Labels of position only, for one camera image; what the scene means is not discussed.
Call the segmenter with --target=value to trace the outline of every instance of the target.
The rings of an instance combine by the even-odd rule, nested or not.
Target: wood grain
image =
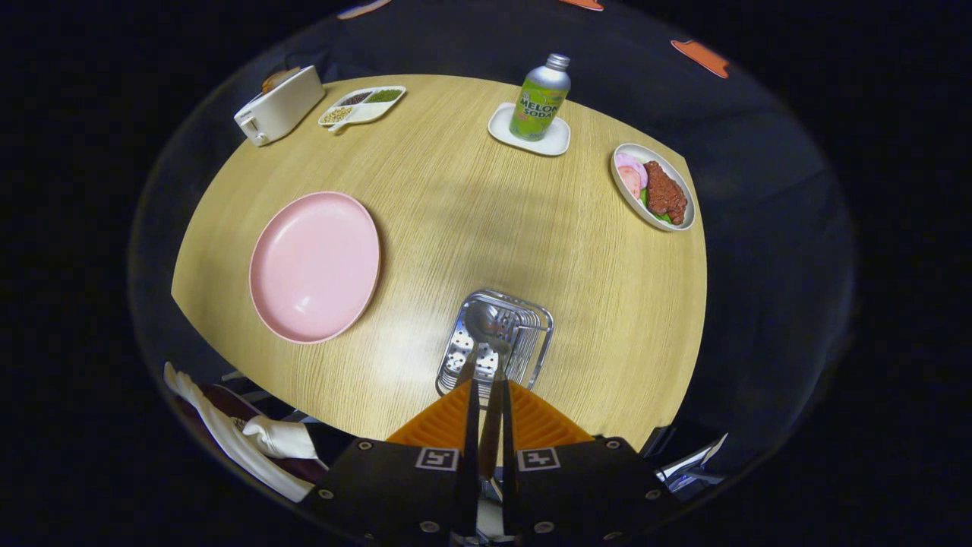
[[[380,85],[408,88],[384,118],[338,135],[317,125],[345,93]],[[647,146],[694,192],[681,156],[569,101],[560,113],[573,134],[566,154],[506,146],[486,123],[518,93],[507,84],[399,75],[325,87],[328,95],[290,135],[262,148],[241,144],[192,216],[172,296],[209,344],[307,414],[384,439],[436,399],[458,306],[490,288],[553,314],[534,392],[578,425],[639,448],[652,428],[672,421],[702,337],[702,218],[684,233],[648,226],[619,195],[609,162],[620,143]],[[354,326],[302,346],[260,322],[249,261],[278,210],[323,190],[367,207],[382,267]]]

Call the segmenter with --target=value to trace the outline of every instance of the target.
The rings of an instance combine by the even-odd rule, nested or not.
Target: orange gripper pad
[[[469,382],[463,382],[392,433],[388,442],[461,451],[466,445],[468,408]]]
[[[550,403],[519,383],[509,382],[509,394],[513,412],[513,450],[559,447],[594,440]]]

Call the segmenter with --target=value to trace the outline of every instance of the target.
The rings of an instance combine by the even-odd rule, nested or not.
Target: aluminum bottle
[[[541,140],[560,105],[571,90],[571,77],[564,70],[571,59],[550,54],[543,66],[530,71],[513,109],[509,132],[523,140]]]

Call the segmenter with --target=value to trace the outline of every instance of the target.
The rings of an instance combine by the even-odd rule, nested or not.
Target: spice
[[[337,110],[331,110],[324,117],[322,123],[333,124],[334,122],[340,122],[341,120],[345,119],[348,116],[348,114],[351,113],[352,110],[353,109],[350,106],[345,106],[344,108],[338,108]]]
[[[401,90],[381,90],[376,91],[365,102],[389,102],[399,98]]]
[[[357,95],[351,95],[348,98],[341,101],[341,104],[337,106],[347,106],[349,104],[358,104],[359,102],[365,100],[365,97],[369,96],[371,91],[365,91],[364,93],[358,93]]]

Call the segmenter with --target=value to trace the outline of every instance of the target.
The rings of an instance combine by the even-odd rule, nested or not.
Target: white plate
[[[560,156],[567,152],[567,148],[571,146],[571,127],[560,118],[553,119],[546,135],[538,141],[523,140],[509,132],[509,122],[513,119],[515,106],[511,102],[500,103],[493,117],[489,119],[489,134],[502,143],[544,156]]]
[[[352,108],[351,114],[348,114],[347,116],[345,116],[344,118],[342,118],[337,122],[324,122],[324,117],[327,114],[333,112],[334,110],[337,110],[338,108],[346,108],[345,106],[338,106],[339,104],[344,102],[344,99],[350,96],[357,95],[359,93],[373,93],[375,91],[381,91],[381,90],[399,90],[401,91],[401,94],[395,97],[395,100],[390,100],[386,102],[365,102],[367,101],[367,97],[365,97],[364,100],[362,102],[359,102],[358,104],[347,105]],[[350,93],[337,99],[328,110],[325,110],[324,114],[321,114],[321,117],[317,119],[317,123],[319,126],[327,127],[327,126],[333,126],[334,124],[338,124],[340,122],[344,122],[345,124],[363,124],[365,122],[371,122],[372,120],[377,120],[378,118],[384,116],[386,112],[391,110],[392,107],[395,106],[396,103],[398,103],[401,100],[401,98],[405,96],[405,91],[406,89],[404,86],[378,86],[377,88],[364,88],[361,90],[351,91]]]
[[[638,160],[642,164],[647,164],[651,161],[658,162],[662,166],[662,170],[665,174],[672,177],[676,184],[679,185],[681,190],[685,193],[685,199],[688,204],[685,206],[685,220],[682,221],[680,226],[674,224],[669,224],[664,220],[659,219],[655,215],[648,212],[648,209],[644,208],[642,201],[631,195],[628,192],[628,188],[624,185],[624,181],[621,180],[621,173],[617,170],[617,163],[614,161],[614,157],[618,153],[624,153],[632,158]],[[688,185],[685,184],[685,179],[681,176],[681,173],[675,170],[671,164],[665,161],[658,153],[643,147],[640,144],[626,143],[618,146],[614,149],[614,152],[610,155],[610,174],[614,176],[614,184],[617,185],[617,189],[621,192],[621,196],[624,198],[631,208],[635,209],[635,212],[644,219],[645,222],[654,226],[659,230],[665,230],[667,232],[683,232],[692,227],[692,223],[695,222],[695,197],[692,196],[692,191],[688,189]]]

